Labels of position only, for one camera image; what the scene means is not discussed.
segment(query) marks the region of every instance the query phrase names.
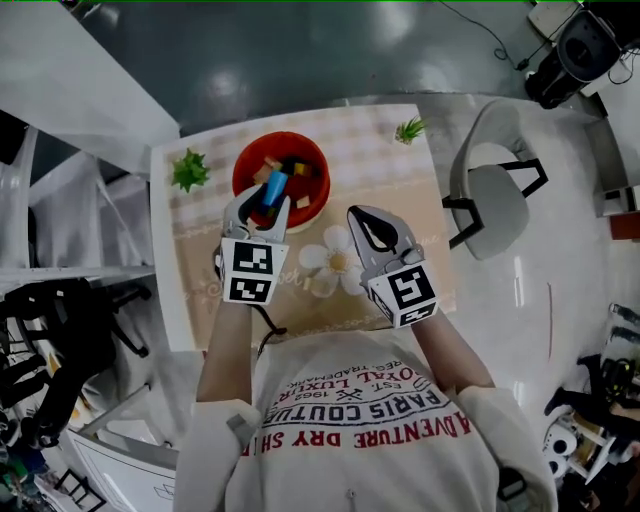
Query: white flower print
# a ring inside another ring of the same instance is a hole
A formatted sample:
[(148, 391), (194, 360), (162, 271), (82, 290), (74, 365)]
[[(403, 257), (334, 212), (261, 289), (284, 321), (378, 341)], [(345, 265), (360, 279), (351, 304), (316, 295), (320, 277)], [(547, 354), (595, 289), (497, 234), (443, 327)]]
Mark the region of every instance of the white flower print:
[(298, 256), (300, 265), (307, 269), (320, 269), (313, 277), (322, 281), (323, 290), (312, 288), (316, 297), (330, 297), (338, 287), (338, 282), (349, 295), (360, 295), (364, 288), (360, 286), (362, 264), (353, 245), (351, 234), (342, 226), (333, 225), (324, 230), (326, 245), (305, 245)]

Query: gray chair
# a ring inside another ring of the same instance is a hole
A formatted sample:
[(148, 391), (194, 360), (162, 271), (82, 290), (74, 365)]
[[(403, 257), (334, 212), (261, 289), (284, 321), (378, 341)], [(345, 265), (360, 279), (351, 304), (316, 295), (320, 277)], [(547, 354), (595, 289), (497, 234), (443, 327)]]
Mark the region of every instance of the gray chair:
[[(508, 149), (517, 161), (469, 169), (471, 151), (484, 142)], [(508, 171), (525, 168), (536, 169), (538, 178), (520, 190)], [(540, 161), (522, 133), (516, 108), (504, 100), (486, 105), (453, 161), (450, 195), (442, 200), (442, 206), (451, 209), (460, 230), (449, 241), (450, 248), (465, 242), (478, 260), (505, 251), (529, 222), (526, 198), (547, 181)]]

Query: black and white marker cube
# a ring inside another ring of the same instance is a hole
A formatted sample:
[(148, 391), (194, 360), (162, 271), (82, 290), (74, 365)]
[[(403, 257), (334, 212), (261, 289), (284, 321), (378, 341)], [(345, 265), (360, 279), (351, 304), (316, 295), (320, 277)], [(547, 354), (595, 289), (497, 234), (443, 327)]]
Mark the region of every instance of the black and white marker cube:
[(394, 327), (403, 327), (438, 311), (438, 298), (427, 261), (374, 277), (367, 283), (369, 298)]
[(226, 302), (269, 304), (289, 246), (223, 238), (221, 277)]

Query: green plant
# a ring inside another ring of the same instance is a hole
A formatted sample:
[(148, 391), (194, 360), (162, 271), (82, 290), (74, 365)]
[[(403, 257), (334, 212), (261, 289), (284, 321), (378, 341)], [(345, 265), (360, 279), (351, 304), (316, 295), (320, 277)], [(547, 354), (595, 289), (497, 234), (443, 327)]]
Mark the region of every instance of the green plant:
[(400, 123), (396, 128), (396, 140), (410, 146), (413, 139), (424, 132), (424, 123), (418, 116), (411, 121)]
[(189, 192), (193, 185), (204, 185), (209, 179), (209, 169), (202, 163), (204, 155), (192, 153), (187, 148), (184, 158), (173, 162), (172, 185), (179, 185), (181, 189)]

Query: floor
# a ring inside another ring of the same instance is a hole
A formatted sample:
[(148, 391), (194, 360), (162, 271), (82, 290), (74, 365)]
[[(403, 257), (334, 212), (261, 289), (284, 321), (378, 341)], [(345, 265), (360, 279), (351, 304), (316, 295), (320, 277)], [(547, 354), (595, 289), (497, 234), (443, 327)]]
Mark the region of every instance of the floor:
[[(448, 193), (451, 161), (490, 100), (459, 94), (417, 97), (443, 196)], [(350, 104), (371, 101), (352, 99)], [(575, 389), (583, 386), (586, 373), (574, 363), (579, 355), (604, 346), (610, 325), (608, 304), (640, 306), (640, 245), (611, 241), (607, 221), (594, 215), (599, 182), (584, 132), (584, 125), (594, 118), (514, 101), (549, 183), (528, 199), (529, 225), (505, 253), (476, 261), (464, 245), (452, 252), (458, 310), (450, 318), (489, 367), (496, 384), (513, 390), (542, 443), (551, 421), (542, 414), (544, 405), (562, 383)], [(474, 152), (472, 164), (492, 156), (492, 148)], [(525, 186), (531, 176), (516, 175), (516, 180)], [(446, 217), (455, 233), (448, 213)], [(153, 281), (148, 284), (153, 289)], [(151, 349), (145, 360), (122, 351), (121, 394), (151, 382), (151, 400), (133, 415), (151, 419), (179, 448), (202, 354), (169, 351), (157, 297), (126, 306), (119, 320), (134, 340), (145, 340)], [(411, 336), (408, 330), (397, 334)]]
[[(530, 2), (453, 7), (492, 29), (516, 64), (542, 43)], [(106, 3), (82, 25), (185, 135), (368, 95), (526, 98), (524, 71), (494, 56), (492, 36), (438, 2)], [(39, 137), (33, 180), (74, 151)]]

